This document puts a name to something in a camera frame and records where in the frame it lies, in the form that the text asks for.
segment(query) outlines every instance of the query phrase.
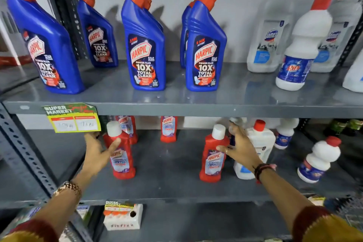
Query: sleeve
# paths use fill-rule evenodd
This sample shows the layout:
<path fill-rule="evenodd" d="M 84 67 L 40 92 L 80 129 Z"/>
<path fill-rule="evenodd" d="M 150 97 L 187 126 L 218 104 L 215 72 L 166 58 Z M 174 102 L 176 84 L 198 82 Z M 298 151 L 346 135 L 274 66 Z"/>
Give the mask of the sleeve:
<path fill-rule="evenodd" d="M 294 242 L 363 242 L 363 233 L 326 208 L 308 206 L 295 218 Z"/>
<path fill-rule="evenodd" d="M 1 242 L 58 242 L 58 236 L 47 222 L 31 219 L 12 229 Z"/>

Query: hand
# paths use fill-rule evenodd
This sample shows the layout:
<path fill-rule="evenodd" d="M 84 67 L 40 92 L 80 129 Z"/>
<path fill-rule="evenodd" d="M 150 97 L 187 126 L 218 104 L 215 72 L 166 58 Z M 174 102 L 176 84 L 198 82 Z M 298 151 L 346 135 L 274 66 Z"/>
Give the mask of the hand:
<path fill-rule="evenodd" d="M 85 134 L 86 140 L 86 156 L 83 162 L 82 171 L 86 172 L 90 177 L 95 176 L 103 169 L 112 153 L 121 143 L 121 139 L 117 138 L 109 147 L 102 152 L 101 142 L 96 139 L 99 132 L 90 132 Z"/>
<path fill-rule="evenodd" d="M 262 163 L 260 157 L 257 155 L 257 152 L 245 131 L 232 122 L 230 122 L 230 125 L 235 134 L 236 148 L 231 149 L 219 145 L 217 146 L 217 150 L 226 153 L 229 157 L 247 167 L 249 171 L 254 172 L 253 167 L 256 168 L 256 166 Z"/>

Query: maroon sleeve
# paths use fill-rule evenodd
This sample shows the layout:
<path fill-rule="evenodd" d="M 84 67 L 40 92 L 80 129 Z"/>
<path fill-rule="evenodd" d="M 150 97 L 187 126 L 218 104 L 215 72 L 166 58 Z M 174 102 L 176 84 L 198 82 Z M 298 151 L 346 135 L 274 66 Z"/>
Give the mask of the maroon sleeve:
<path fill-rule="evenodd" d="M 40 238 L 43 238 L 44 242 L 58 242 L 59 239 L 53 227 L 47 222 L 39 219 L 31 219 L 19 224 L 16 228 L 12 229 L 10 233 L 15 233 L 17 231 L 27 231 L 36 234 Z"/>
<path fill-rule="evenodd" d="M 331 213 L 321 206 L 307 206 L 295 218 L 293 224 L 293 240 L 301 242 L 306 230 L 320 217 Z"/>

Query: bracelet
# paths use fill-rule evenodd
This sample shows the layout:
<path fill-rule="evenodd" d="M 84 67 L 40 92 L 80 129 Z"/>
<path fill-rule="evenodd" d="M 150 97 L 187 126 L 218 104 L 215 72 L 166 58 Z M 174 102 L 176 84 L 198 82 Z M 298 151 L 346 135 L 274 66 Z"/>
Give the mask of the bracelet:
<path fill-rule="evenodd" d="M 277 166 L 275 164 L 265 164 L 265 163 L 259 164 L 257 167 L 253 166 L 256 183 L 261 184 L 260 174 L 263 170 L 270 168 L 270 169 L 273 169 L 274 171 L 276 171 L 276 167 Z"/>
<path fill-rule="evenodd" d="M 80 199 L 82 197 L 82 191 L 81 191 L 81 189 L 79 188 L 79 186 L 77 184 L 73 183 L 72 181 L 66 181 L 66 182 L 64 182 L 63 185 L 61 187 L 59 187 L 59 189 L 57 189 L 53 193 L 53 197 L 58 196 L 64 190 L 72 190 L 72 191 L 74 191 L 74 193 L 78 197 L 78 199 Z"/>

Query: white bottle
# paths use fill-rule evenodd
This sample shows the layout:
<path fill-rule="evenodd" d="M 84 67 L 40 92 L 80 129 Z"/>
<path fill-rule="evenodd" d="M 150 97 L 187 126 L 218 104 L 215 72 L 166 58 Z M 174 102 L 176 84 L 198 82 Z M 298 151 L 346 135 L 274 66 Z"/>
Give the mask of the white bottle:
<path fill-rule="evenodd" d="M 275 148 L 285 149 L 288 147 L 294 134 L 294 128 L 299 124 L 299 118 L 281 119 L 281 125 L 277 127 Z"/>
<path fill-rule="evenodd" d="M 293 17 L 291 0 L 266 0 L 261 4 L 247 57 L 248 70 L 269 73 L 277 69 L 291 34 Z"/>
<path fill-rule="evenodd" d="M 237 118 L 229 118 L 229 120 L 233 123 L 235 123 L 236 125 L 238 125 L 238 119 Z M 229 147 L 230 148 L 236 148 L 236 141 L 234 139 L 234 132 L 233 132 L 233 129 L 232 129 L 232 126 L 230 125 L 229 128 L 228 128 L 228 131 L 229 131 Z"/>
<path fill-rule="evenodd" d="M 314 0 L 309 12 L 296 22 L 293 42 L 286 49 L 284 61 L 276 77 L 276 85 L 284 90 L 297 91 L 305 84 L 318 45 L 328 35 L 332 17 L 327 9 L 331 0 Z"/>
<path fill-rule="evenodd" d="M 343 87 L 353 92 L 363 93 L 363 49 L 345 75 Z"/>
<path fill-rule="evenodd" d="M 307 183 L 316 183 L 320 177 L 330 168 L 330 163 L 340 156 L 339 145 L 341 140 L 329 136 L 325 141 L 317 142 L 312 153 L 306 156 L 304 162 L 297 169 L 298 176 Z"/>
<path fill-rule="evenodd" d="M 256 152 L 262 162 L 266 163 L 273 145 L 275 143 L 275 135 L 273 132 L 265 128 L 266 123 L 262 120 L 256 120 L 254 127 L 247 128 L 246 134 L 251 140 Z M 250 180 L 254 178 L 254 174 L 240 163 L 234 161 L 234 171 L 239 179 Z"/>
<path fill-rule="evenodd" d="M 328 37 L 319 46 L 311 72 L 329 73 L 338 63 L 355 27 L 362 15 L 360 3 L 351 0 L 335 0 L 328 9 L 333 18 Z"/>

